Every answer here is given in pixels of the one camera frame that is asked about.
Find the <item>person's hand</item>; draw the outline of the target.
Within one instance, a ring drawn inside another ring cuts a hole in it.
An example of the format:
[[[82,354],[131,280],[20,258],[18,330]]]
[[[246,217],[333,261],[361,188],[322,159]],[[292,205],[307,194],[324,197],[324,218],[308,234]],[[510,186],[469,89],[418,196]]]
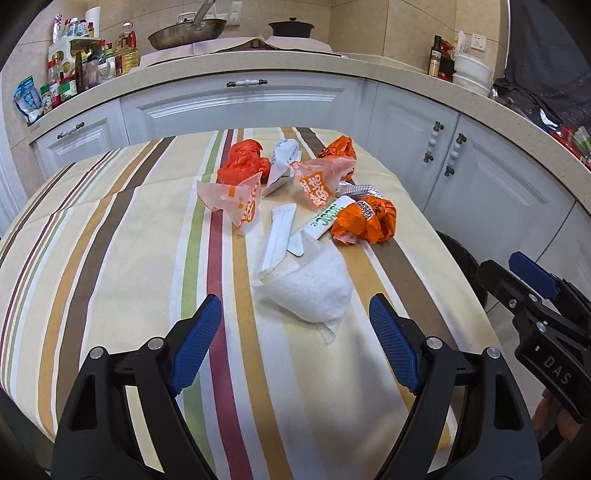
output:
[[[543,390],[542,398],[532,418],[532,425],[538,438],[542,438],[557,426],[562,439],[568,442],[576,438],[582,427],[548,389]]]

